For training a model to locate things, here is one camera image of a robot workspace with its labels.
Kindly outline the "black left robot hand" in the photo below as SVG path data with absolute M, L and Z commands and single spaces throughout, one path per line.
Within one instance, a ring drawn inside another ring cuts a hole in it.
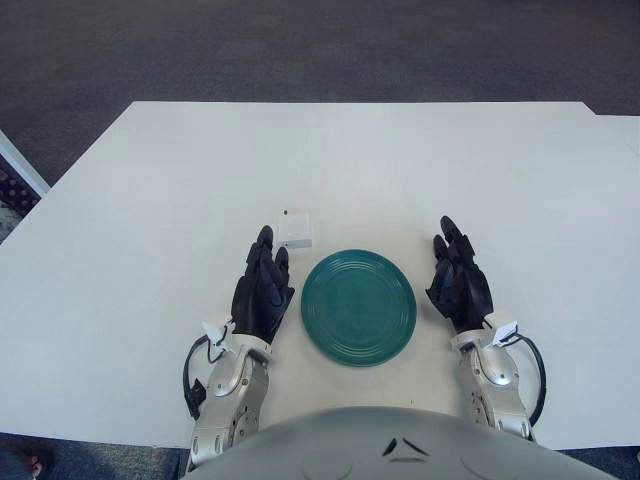
M 289 255 L 285 247 L 273 254 L 274 233 L 265 225 L 251 245 L 246 270 L 234 292 L 231 319 L 234 332 L 271 344 L 293 298 L 289 285 Z

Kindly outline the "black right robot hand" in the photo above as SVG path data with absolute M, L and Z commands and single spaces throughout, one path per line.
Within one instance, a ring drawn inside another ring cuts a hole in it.
M 448 216 L 440 226 L 442 235 L 433 239 L 436 270 L 426 294 L 457 334 L 482 329 L 485 317 L 494 312 L 486 276 L 474 261 L 468 236 Z

